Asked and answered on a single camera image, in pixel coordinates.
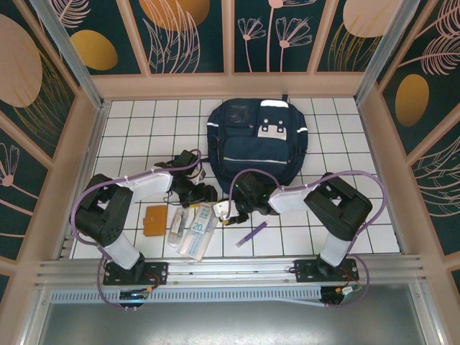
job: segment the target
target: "pink line drawing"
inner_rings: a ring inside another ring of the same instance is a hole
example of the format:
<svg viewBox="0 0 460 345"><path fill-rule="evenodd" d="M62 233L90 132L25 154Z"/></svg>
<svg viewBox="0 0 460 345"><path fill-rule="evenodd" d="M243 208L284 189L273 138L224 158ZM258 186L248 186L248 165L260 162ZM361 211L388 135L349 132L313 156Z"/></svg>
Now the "pink line drawing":
<svg viewBox="0 0 460 345"><path fill-rule="evenodd" d="M249 49L248 49L248 41L256 40L258 38L265 37L267 32L263 30L264 26L258 19L248 19L246 22L245 18L238 19L238 28L243 36L244 46L246 48L246 59L247 65L249 67L249 72L252 72L251 60L249 59Z"/></svg>
<svg viewBox="0 0 460 345"><path fill-rule="evenodd" d="M0 188L13 187L27 196L38 199L36 195L33 195L14 184L14 174L16 173L17 166L19 164L19 153L19 149L14 145L10 146L8 153L6 145L3 142L0 142ZM8 203L5 200L0 199L0 204L10 207L15 211L27 214L28 216L32 215L31 211Z"/></svg>
<svg viewBox="0 0 460 345"><path fill-rule="evenodd" d="M308 34L310 31L308 18L292 18L288 25L286 23L286 17L276 20L276 33L281 47L280 72L282 72L282 59L285 49L309 45L312 42L312 36Z"/></svg>
<svg viewBox="0 0 460 345"><path fill-rule="evenodd" d="M166 0L160 0L161 10L153 1L146 1L154 18L153 26L143 19L150 37L148 63L154 73L185 73L189 67L196 72L201 56L200 36L195 20L183 11L178 2L176 16Z"/></svg>
<svg viewBox="0 0 460 345"><path fill-rule="evenodd" d="M270 72L270 40L272 35L272 22L275 9L282 7L305 6L314 4L316 0L268 0L270 5L270 19L268 21L268 36L267 36L267 72Z"/></svg>

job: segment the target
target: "grout line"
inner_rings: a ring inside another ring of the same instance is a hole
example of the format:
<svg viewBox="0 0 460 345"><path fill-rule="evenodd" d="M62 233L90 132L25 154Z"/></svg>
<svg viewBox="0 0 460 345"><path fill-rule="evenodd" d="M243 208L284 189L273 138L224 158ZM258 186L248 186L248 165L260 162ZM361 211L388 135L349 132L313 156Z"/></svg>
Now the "grout line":
<svg viewBox="0 0 460 345"><path fill-rule="evenodd" d="M315 254L313 250L313 236L311 235L310 216L308 215L308 211L307 211L307 221L308 221L308 231L310 232L311 253Z"/></svg>
<svg viewBox="0 0 460 345"><path fill-rule="evenodd" d="M285 256L285 243L282 239L282 224L281 224L281 216L278 215L278 218L280 220L280 235L281 235L281 251L282 251L282 255Z"/></svg>
<svg viewBox="0 0 460 345"><path fill-rule="evenodd" d="M132 114L132 111L134 109L134 102L132 102L132 105L131 105L131 114ZM120 176L121 174L121 167L123 166L123 158L124 158L124 151L125 149L127 148L127 142L128 142L128 133L129 133L129 126L131 125L131 118L129 118L129 121L128 121L128 130L126 131L126 136L124 138L124 146L123 146L123 152L121 154L121 162L120 162L120 168L118 170L118 176Z"/></svg>
<svg viewBox="0 0 460 345"><path fill-rule="evenodd" d="M152 143L152 133L153 133L153 123L155 122L155 111L157 110L157 102L155 102L155 106L153 107L153 115L152 115L152 126L150 127L150 138L149 138L149 148L147 150L147 161L145 162L145 169L147 169L147 162L149 160L149 153L150 153L150 144Z"/></svg>

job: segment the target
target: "purple marker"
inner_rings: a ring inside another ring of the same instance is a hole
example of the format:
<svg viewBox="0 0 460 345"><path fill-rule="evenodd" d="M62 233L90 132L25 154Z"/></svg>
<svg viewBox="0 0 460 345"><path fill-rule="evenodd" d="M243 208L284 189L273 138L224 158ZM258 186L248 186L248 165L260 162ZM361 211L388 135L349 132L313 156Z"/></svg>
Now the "purple marker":
<svg viewBox="0 0 460 345"><path fill-rule="evenodd" d="M254 237L259 231L261 231L264 227L267 226L267 222L264 221L262 224L260 224L257 228L254 229L254 231L249 232L241 241L238 241L236 246L239 248L246 242L248 242L252 237Z"/></svg>

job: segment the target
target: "metal profile bar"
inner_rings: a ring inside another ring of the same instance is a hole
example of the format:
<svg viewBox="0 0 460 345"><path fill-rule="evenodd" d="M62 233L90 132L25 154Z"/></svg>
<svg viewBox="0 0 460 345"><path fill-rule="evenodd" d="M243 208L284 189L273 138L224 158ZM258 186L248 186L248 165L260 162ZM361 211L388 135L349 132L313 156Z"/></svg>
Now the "metal profile bar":
<svg viewBox="0 0 460 345"><path fill-rule="evenodd" d="M420 0L401 1L396 15L393 17L390 26L380 40L375 53L367 65L362 81L356 90L357 104L362 104L367 94L371 91L372 87L374 87L377 77L383 70L385 63L387 63L388 59L391 57L393 50L396 48L406 26L417 10L419 3Z"/></svg>
<svg viewBox="0 0 460 345"><path fill-rule="evenodd" d="M372 284L419 282L426 278L420 258L416 255L367 255L362 258L369 268ZM295 259L299 258L209 259L194 264L170 260L166 287L300 285L295 281L295 276L288 272ZM92 288L96 283L97 265L98 260L93 259L43 262L35 280L35 288ZM359 264L358 268L363 280L365 272ZM321 285L339 284L328 282ZM318 283L301 285L313 286Z"/></svg>
<svg viewBox="0 0 460 345"><path fill-rule="evenodd" d="M48 0L30 0L31 5L37 12L38 17L46 27L52 40L57 45L59 51L63 54L65 61L72 70L74 76L88 94L89 99L97 109L101 108L101 97L98 89L91 79L86 66L82 63L75 47L70 41L68 33L61 25L55 11Z"/></svg>
<svg viewBox="0 0 460 345"><path fill-rule="evenodd" d="M65 212L63 224L60 230L60 238L58 240L58 245L55 250L54 258L58 259L61 257L63 245L66 240L69 240L67 235L71 233L69 217L72 210L72 206L75 203L77 197L83 192L86 187L94 166L94 160L96 159L97 150L99 148L99 142L102 138L102 132L106 124L107 116L109 115L110 103L104 102L102 108L98 110L97 115L94 117L93 121L93 130L91 132L90 138L88 140L88 145L86 146L86 155L80 165L80 170L78 173L78 178L75 179L75 185L73 186L73 197L70 199L67 210Z"/></svg>

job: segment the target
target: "gold circle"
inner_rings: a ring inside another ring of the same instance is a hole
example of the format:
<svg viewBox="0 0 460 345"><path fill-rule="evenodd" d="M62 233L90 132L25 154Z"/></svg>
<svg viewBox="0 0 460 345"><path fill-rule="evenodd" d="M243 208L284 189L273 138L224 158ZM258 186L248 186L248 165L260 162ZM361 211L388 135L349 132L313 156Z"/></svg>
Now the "gold circle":
<svg viewBox="0 0 460 345"><path fill-rule="evenodd" d="M166 30L178 31L180 16L176 1L184 14L188 12L192 16L196 26L204 22L208 16L209 0L139 0L139 3L155 25Z"/></svg>
<svg viewBox="0 0 460 345"><path fill-rule="evenodd" d="M94 70L110 70L118 63L113 44L93 30L81 30L70 37L83 63Z"/></svg>
<svg viewBox="0 0 460 345"><path fill-rule="evenodd" d="M430 88L426 80L418 74L405 77L396 93L396 118L405 127L416 124L425 113Z"/></svg>

